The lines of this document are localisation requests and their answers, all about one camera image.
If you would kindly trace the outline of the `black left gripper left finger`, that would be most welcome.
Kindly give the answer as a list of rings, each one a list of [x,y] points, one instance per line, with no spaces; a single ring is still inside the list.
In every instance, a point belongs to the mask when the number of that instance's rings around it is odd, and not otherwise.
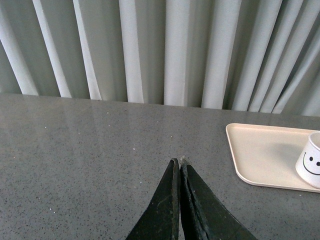
[[[179,238],[181,174],[173,158],[138,222],[126,237],[128,240],[177,240]]]

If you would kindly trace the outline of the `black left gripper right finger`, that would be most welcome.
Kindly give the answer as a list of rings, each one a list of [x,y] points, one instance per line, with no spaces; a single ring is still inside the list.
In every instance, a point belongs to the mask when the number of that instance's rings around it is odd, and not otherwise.
[[[180,212],[186,240],[255,240],[185,159],[180,166]]]

